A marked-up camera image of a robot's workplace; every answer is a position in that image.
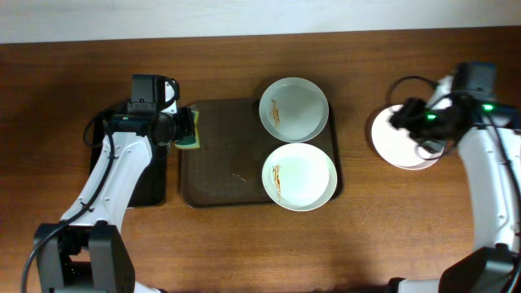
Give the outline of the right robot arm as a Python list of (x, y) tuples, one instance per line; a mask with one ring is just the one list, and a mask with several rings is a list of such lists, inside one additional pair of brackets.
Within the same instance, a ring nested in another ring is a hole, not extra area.
[(520, 110), (499, 103), (492, 63), (459, 63), (429, 101), (408, 98), (389, 119), (437, 160), (457, 150), (469, 182), (475, 250), (434, 280), (391, 279), (388, 292), (520, 290)]

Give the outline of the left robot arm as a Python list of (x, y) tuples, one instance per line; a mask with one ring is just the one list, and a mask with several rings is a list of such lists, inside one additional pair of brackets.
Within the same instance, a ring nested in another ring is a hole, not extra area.
[(178, 107), (178, 82), (161, 75), (135, 74), (129, 99), (92, 121), (103, 127), (97, 162), (74, 204), (59, 222), (42, 224), (24, 265), (21, 291), (37, 265), (44, 292), (149, 292), (137, 281), (120, 235), (136, 185), (145, 170), (163, 161), (175, 142), (196, 137), (195, 114)]

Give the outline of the white plate bottom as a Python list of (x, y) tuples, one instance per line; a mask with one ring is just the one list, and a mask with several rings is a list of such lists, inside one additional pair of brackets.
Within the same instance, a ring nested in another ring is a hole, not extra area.
[(320, 208), (339, 186), (333, 160), (307, 143), (289, 143), (274, 150), (263, 164), (261, 180), (277, 205), (294, 212)]

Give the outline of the green yellow sponge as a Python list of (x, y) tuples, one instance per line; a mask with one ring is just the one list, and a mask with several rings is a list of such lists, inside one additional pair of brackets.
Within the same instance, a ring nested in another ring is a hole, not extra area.
[(184, 107), (178, 112), (178, 123), (174, 145), (180, 150), (196, 150), (200, 148), (198, 131), (199, 113)]

